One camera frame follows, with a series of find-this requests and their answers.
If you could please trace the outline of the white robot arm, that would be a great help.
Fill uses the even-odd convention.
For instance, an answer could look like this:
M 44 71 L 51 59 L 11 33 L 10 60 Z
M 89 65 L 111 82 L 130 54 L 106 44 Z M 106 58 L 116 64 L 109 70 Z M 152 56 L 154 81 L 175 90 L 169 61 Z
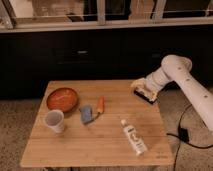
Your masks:
M 153 103 L 168 83 L 176 82 L 213 134 L 213 94 L 190 74 L 191 69 L 192 61 L 189 58 L 167 55 L 162 59 L 160 68 L 144 78 L 133 81 L 131 89 L 138 96 Z

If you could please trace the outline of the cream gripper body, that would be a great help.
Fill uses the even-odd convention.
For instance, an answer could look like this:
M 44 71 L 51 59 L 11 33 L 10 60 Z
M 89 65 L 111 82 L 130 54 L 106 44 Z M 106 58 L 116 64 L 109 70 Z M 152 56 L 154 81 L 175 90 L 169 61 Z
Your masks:
M 132 91 L 148 103 L 153 104 L 157 99 L 158 91 L 149 86 L 145 78 L 140 78 L 133 81 L 130 85 Z

